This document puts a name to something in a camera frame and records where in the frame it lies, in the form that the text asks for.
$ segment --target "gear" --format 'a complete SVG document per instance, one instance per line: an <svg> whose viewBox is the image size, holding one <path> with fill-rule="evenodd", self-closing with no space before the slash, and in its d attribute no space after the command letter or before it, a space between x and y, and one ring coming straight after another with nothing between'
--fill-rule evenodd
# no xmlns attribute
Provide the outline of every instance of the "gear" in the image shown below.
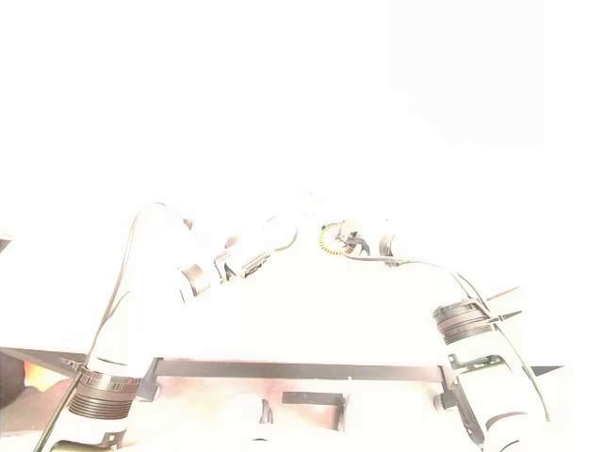
<svg viewBox="0 0 603 452"><path fill-rule="evenodd" d="M344 240L340 238L341 228L345 221L340 223L330 223L322 226L318 243L323 251L332 255L348 253L348 246Z"/></svg>

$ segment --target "overexposed background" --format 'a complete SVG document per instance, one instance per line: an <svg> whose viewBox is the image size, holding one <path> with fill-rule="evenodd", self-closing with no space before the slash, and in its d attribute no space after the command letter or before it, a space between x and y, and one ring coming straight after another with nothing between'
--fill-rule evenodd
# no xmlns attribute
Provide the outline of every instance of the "overexposed background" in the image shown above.
<svg viewBox="0 0 603 452"><path fill-rule="evenodd" d="M219 232L309 197L334 219L396 218L486 287L527 287L572 361L569 307L600 313L599 17L533 0L2 2L0 224L29 277L2 294L17 320L0 337L46 341L65 313L85 335L145 202Z"/></svg>

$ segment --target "robotic arm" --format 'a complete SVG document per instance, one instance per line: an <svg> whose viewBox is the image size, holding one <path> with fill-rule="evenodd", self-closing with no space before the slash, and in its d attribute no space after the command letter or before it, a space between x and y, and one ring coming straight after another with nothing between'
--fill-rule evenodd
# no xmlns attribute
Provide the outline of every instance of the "robotic arm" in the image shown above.
<svg viewBox="0 0 603 452"><path fill-rule="evenodd" d="M159 205L140 213L88 358L79 365L35 452L120 447L141 379L155 358L147 338L161 310L168 303L199 297L212 279L225 283L253 274L275 250L288 246L267 239L274 236L273 227L267 223L252 240L230 239L207 263L197 251L190 221ZM294 240L292 234L287 244ZM501 327L511 315L494 315L487 299L462 275L396 257L394 244L391 235L372 243L349 223L328 224L320 236L320 246L330 254L392 268L427 265L446 272L463 288L466 299L433 312L450 366L442 370L444 392L435 399L436 408L456 407L468 436L485 452L520 450L548 413L531 369Z"/></svg>
<svg viewBox="0 0 603 452"><path fill-rule="evenodd" d="M220 282L249 276L273 251L261 240L254 247L227 245L215 263L221 265ZM88 358L78 366L36 452L121 446L141 379L155 358L149 338L162 310L199 297L216 276L211 271L198 251L191 221L162 204L137 214Z"/></svg>

